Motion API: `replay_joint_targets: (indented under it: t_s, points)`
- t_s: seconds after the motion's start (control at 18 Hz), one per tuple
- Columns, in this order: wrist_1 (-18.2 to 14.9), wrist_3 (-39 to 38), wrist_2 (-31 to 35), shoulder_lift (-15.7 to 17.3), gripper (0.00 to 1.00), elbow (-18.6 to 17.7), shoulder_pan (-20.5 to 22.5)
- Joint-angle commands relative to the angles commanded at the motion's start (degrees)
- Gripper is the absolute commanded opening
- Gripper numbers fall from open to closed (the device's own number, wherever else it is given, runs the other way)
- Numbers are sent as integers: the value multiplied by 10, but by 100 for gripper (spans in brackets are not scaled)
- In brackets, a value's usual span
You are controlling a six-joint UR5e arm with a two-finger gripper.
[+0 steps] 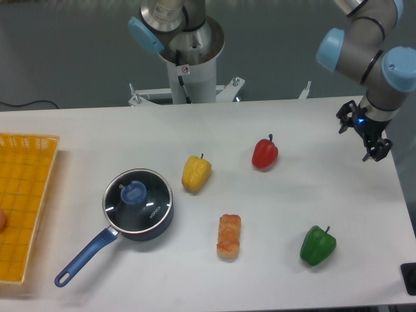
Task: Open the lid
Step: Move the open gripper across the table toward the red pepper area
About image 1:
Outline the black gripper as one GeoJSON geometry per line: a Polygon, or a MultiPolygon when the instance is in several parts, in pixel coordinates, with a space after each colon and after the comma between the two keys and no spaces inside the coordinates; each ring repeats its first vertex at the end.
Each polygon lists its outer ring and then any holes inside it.
{"type": "Polygon", "coordinates": [[[372,120],[360,112],[356,113],[356,110],[357,105],[354,100],[350,100],[341,106],[336,114],[341,125],[338,133],[342,134],[349,128],[355,129],[363,139],[366,148],[366,154],[362,161],[365,162],[371,158],[378,162],[384,159],[392,148],[392,142],[382,137],[382,133],[390,121],[372,120]]]}

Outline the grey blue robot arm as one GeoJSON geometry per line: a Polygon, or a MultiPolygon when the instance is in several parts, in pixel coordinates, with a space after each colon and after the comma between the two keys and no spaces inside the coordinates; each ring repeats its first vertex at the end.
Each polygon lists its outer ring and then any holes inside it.
{"type": "MultiPolygon", "coordinates": [[[[415,90],[415,50],[381,44],[399,22],[402,1],[338,1],[350,28],[331,29],[322,40],[317,62],[365,86],[360,102],[349,101],[337,112],[341,131],[354,129],[365,158],[380,161],[392,142],[382,136],[408,94],[415,90]]],[[[131,36],[167,67],[172,100],[179,103],[233,101],[243,81],[234,78],[216,88],[216,60],[224,48],[221,26],[206,14],[204,1],[143,1],[130,18],[131,36]]]]}

